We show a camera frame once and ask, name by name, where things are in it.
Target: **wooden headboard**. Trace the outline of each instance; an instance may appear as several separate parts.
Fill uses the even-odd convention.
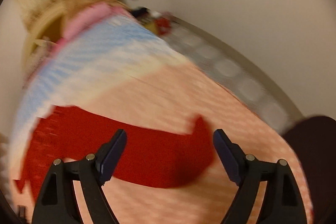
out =
[[[22,67],[25,68],[25,64],[28,57],[39,45],[39,39],[44,36],[49,37],[52,42],[57,42],[61,38],[62,30],[66,20],[66,9],[62,1],[54,3],[49,9],[47,9],[41,17],[34,23],[31,32],[28,33],[25,40],[22,52]]]

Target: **clamp jaw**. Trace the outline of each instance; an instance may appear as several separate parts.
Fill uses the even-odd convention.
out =
[[[285,160],[271,163],[245,155],[222,129],[214,132],[213,144],[229,179],[239,186],[222,224],[247,223],[261,181],[267,187],[256,224],[307,224],[299,187]]]
[[[79,161],[51,165],[38,196],[32,224],[82,224],[73,181],[81,182],[85,202],[94,224],[119,224],[101,189],[126,146],[127,135],[117,130],[96,154]],[[259,184],[267,181],[257,224],[307,224],[305,208],[293,173],[285,160],[270,163],[245,154],[222,129],[213,143],[231,181],[239,187],[221,224],[246,224]]]

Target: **red cloth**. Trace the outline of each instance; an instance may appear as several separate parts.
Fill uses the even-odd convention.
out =
[[[56,158],[80,160],[108,142],[117,129],[127,133],[127,145],[113,173],[128,182],[157,188],[179,187],[196,179],[213,161],[211,130],[198,116],[190,135],[140,128],[87,112],[55,107],[32,134],[24,159],[20,192],[30,181],[34,199]]]
[[[171,26],[170,21],[164,17],[160,17],[155,20],[155,24],[159,30],[159,35],[165,35],[169,33]]]

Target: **blanket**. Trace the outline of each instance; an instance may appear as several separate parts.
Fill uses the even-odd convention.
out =
[[[60,110],[58,107],[62,107],[62,111],[72,109],[72,118],[67,119],[67,129],[62,133],[59,133],[59,128],[64,128],[62,122],[57,122],[55,128],[50,123],[43,125],[52,119],[58,121],[53,116],[55,110]],[[90,118],[79,119],[76,113],[82,111]],[[179,137],[195,133],[197,117],[202,119],[204,129],[203,134],[194,139],[203,138],[204,146],[193,144],[192,149],[179,144],[184,139],[176,138],[174,145],[152,143],[149,151],[158,153],[161,149],[170,157],[171,150],[179,147],[177,150],[186,154],[192,151],[202,155],[201,147],[207,147],[211,132],[222,128],[245,153],[264,161],[287,160],[299,185],[308,223],[312,223],[312,204],[303,171],[295,153],[281,136],[187,58],[123,15],[109,17],[73,39],[38,72],[27,88],[9,148],[13,201],[27,206],[31,218],[34,197],[47,169],[43,165],[48,161],[43,159],[61,156],[66,160],[79,156],[70,153],[75,143],[69,143],[74,138],[67,136],[67,132],[76,130],[78,123],[92,129],[92,134],[79,130],[76,142],[81,141],[84,147],[93,149],[88,136],[95,138],[95,123],[86,122],[88,120],[104,120],[100,127],[104,127],[104,123],[120,122],[125,126],[154,130],[157,136],[173,134]],[[53,130],[60,136],[57,144],[44,141],[45,135]],[[137,142],[142,144],[146,143],[148,134],[143,132],[143,138],[141,133],[136,136]],[[105,139],[97,135],[97,140],[103,142]],[[63,154],[53,154],[62,144],[66,147]],[[40,151],[41,157],[31,157],[31,151],[35,151],[35,155]],[[131,179],[130,174],[141,174],[140,169],[134,168],[128,175],[119,170],[105,183],[103,191],[120,223],[220,223],[238,188],[227,177],[213,150],[206,149],[206,153],[210,154],[206,164],[199,168],[196,163],[198,171],[187,181],[175,185],[159,183],[167,179],[167,172],[159,172],[157,179],[149,183],[150,179]],[[154,158],[145,152],[142,156],[148,160]],[[192,166],[192,157],[186,159],[183,164]],[[30,173],[30,168],[25,169],[30,165],[41,165],[43,171]],[[169,174],[174,177],[174,172],[179,170],[172,169]],[[80,188],[80,183],[75,182],[83,221],[92,223]],[[264,191],[265,185],[261,183],[248,223],[256,222]]]

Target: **red fabric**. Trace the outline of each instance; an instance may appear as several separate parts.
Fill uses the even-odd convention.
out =
[[[177,135],[114,121],[78,107],[57,106],[32,134],[21,179],[16,181],[19,191],[30,181],[36,200],[54,159],[80,160],[95,153],[119,128],[128,139],[113,174],[118,179],[149,187],[179,187],[196,179],[214,159],[210,127],[200,116],[192,134]]]
[[[159,35],[165,35],[167,34],[170,29],[170,21],[164,17],[160,17],[155,20],[156,26],[159,29]]]

